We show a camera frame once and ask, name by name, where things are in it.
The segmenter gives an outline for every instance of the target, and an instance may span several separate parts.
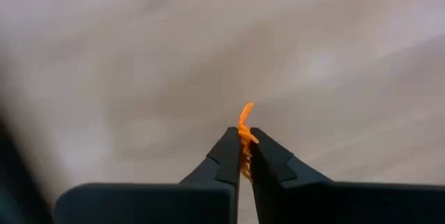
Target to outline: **orange wire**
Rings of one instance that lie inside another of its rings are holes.
[[[252,182],[252,177],[250,176],[250,159],[252,158],[252,154],[250,153],[250,142],[253,141],[256,144],[259,143],[257,137],[250,133],[250,128],[245,124],[245,120],[247,120],[253,106],[253,102],[247,103],[244,106],[238,121],[238,134],[241,137],[241,145],[243,148],[241,154],[241,173],[243,173],[250,182]]]

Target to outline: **black tool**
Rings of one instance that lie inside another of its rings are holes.
[[[260,224],[445,223],[445,186],[333,182],[251,128]],[[178,184],[86,184],[64,193],[56,224],[237,222],[241,146],[230,127]]]

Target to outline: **orange plastic piece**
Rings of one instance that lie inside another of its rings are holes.
[[[243,175],[248,178],[250,182],[252,182],[252,178],[250,176],[250,159],[252,158],[252,154],[250,153],[250,142],[253,141],[256,144],[259,143],[257,137],[250,133],[250,128],[245,124],[245,120],[248,118],[253,106],[253,102],[249,102],[244,106],[238,122],[238,134],[241,137],[242,145],[241,173],[243,173]]]

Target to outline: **wooden surface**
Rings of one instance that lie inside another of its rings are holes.
[[[0,0],[2,107],[47,200],[178,182],[249,120],[337,180],[445,184],[445,0]],[[243,180],[240,223],[256,223]]]

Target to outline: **orange fragment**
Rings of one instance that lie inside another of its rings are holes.
[[[253,102],[247,103],[244,106],[244,109],[241,112],[238,121],[238,134],[241,137],[241,145],[242,145],[241,173],[250,182],[252,182],[252,178],[250,176],[250,163],[252,158],[252,154],[250,153],[250,142],[253,141],[256,144],[259,143],[257,137],[253,136],[253,134],[250,133],[250,128],[245,124],[245,120],[247,120],[253,106],[254,106]]]

